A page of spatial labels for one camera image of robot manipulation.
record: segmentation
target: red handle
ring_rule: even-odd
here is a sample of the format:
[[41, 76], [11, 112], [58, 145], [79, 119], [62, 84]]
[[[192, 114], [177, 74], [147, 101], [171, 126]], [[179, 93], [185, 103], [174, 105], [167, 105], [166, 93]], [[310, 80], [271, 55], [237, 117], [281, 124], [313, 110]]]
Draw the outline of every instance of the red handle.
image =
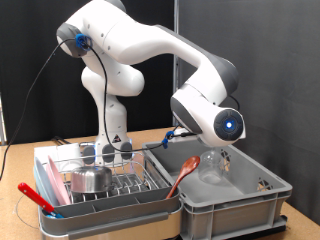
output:
[[54, 208], [51, 206], [50, 203], [48, 203], [46, 200], [44, 200], [38, 193], [36, 193], [31, 187], [28, 186], [26, 183], [20, 183], [18, 185], [18, 189], [26, 195], [28, 198], [30, 198], [32, 201], [34, 201], [36, 204], [38, 204], [40, 207], [42, 207], [47, 212], [51, 213], [54, 211]]

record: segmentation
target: stainless steel pot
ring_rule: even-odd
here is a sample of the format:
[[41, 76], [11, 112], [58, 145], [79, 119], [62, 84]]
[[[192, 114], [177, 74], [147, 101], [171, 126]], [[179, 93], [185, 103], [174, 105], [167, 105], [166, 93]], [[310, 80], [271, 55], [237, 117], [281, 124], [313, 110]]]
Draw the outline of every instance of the stainless steel pot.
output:
[[109, 191], [112, 188], [112, 171], [110, 168], [85, 166], [72, 171], [72, 192], [98, 193]]

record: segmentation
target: gray plastic bin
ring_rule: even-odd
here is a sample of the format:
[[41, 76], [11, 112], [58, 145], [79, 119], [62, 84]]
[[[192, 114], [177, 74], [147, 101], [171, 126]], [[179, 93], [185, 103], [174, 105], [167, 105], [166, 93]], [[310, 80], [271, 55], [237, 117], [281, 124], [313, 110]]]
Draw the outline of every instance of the gray plastic bin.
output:
[[[146, 161], [147, 171], [152, 175], [155, 167], [173, 184], [189, 157], [210, 150], [191, 139], [170, 142], [168, 149], [145, 151], [153, 165]], [[157, 144], [144, 143], [143, 147]], [[227, 239], [285, 225], [280, 211], [292, 186], [233, 146], [219, 151], [226, 166], [219, 184], [202, 182], [195, 170], [179, 185], [184, 202], [182, 238]]]

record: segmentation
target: table surface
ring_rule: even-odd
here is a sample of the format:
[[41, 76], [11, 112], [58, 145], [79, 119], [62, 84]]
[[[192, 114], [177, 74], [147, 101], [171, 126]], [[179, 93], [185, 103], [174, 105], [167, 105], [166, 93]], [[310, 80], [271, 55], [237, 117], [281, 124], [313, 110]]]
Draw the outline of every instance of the table surface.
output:
[[[155, 129], [141, 132], [131, 132], [128, 136], [133, 140], [133, 148], [141, 147], [143, 142], [159, 141], [169, 129]], [[94, 141], [95, 137], [68, 139], [70, 142]], [[17, 144], [11, 146], [3, 179], [0, 183], [0, 239], [40, 239], [39, 229], [31, 228], [22, 223], [16, 213], [15, 207], [22, 193], [17, 189], [20, 182], [35, 186], [33, 178], [33, 154], [35, 147], [53, 146], [54, 143], [37, 142]], [[2, 162], [6, 147], [0, 147]], [[282, 215], [288, 217], [287, 230], [259, 240], [300, 240], [320, 239], [320, 227], [302, 213], [284, 203]], [[19, 216], [31, 226], [38, 228], [37, 206], [28, 198], [22, 198], [19, 203]]]

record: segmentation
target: clear plastic cup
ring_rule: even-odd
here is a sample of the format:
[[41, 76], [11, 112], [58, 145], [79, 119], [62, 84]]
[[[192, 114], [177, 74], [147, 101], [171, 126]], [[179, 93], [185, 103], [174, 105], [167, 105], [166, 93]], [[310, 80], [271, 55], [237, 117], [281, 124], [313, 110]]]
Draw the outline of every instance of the clear plastic cup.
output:
[[217, 184], [222, 180], [223, 157], [213, 148], [200, 156], [198, 166], [199, 179], [208, 184]]

